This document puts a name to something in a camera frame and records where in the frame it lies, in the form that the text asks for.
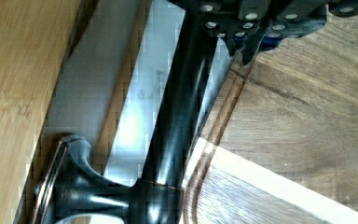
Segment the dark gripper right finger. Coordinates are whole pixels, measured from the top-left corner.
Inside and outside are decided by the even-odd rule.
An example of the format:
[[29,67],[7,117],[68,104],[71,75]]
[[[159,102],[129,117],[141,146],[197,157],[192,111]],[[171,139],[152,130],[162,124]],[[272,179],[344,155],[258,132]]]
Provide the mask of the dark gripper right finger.
[[241,49],[244,66],[259,51],[277,48],[285,38],[300,38],[322,29],[326,24],[327,0],[243,0],[239,18],[255,27],[245,36]]

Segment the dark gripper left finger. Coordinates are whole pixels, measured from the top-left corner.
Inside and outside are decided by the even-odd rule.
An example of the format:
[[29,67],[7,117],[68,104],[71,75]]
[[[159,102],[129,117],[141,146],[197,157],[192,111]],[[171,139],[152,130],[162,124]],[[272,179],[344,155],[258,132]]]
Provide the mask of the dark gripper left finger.
[[221,38],[230,56],[255,28],[255,0],[180,0],[180,7],[199,17],[208,35]]

